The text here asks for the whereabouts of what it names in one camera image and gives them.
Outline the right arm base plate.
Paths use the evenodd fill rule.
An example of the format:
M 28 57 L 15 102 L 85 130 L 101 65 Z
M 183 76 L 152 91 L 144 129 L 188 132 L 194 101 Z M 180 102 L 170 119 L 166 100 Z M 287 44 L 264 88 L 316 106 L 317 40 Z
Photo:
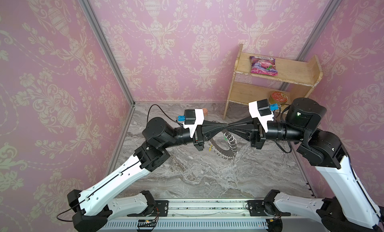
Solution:
M 266 217 L 269 215 L 265 210 L 263 200 L 248 200 L 246 209 L 251 217 Z

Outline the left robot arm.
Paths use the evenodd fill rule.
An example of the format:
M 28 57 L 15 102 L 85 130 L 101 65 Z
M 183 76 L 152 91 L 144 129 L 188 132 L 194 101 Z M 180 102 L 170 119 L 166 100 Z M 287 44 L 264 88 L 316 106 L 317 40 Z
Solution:
M 149 191 L 117 198 L 127 187 L 149 175 L 170 158 L 167 148 L 193 144 L 198 151 L 205 142 L 228 125 L 206 121 L 202 109 L 189 109 L 175 120 L 173 128 L 161 117 L 148 120 L 142 134 L 145 141 L 120 167 L 86 190 L 73 190 L 67 199 L 74 212 L 70 222 L 78 232 L 97 232 L 108 221 L 124 216 L 159 215 L 157 203 Z

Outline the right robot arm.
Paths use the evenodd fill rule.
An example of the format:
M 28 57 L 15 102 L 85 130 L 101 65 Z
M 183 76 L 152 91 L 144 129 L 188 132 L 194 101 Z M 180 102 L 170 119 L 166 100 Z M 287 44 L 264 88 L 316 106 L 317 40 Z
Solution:
M 296 98 L 278 122 L 266 100 L 249 104 L 250 116 L 231 123 L 228 131 L 261 149 L 267 140 L 299 143 L 297 152 L 323 176 L 334 197 L 308 199 L 271 190 L 264 198 L 272 216 L 296 214 L 321 223 L 330 232 L 379 232 L 383 207 L 374 203 L 352 168 L 350 156 L 338 136 L 318 128 L 327 110 L 310 98 Z

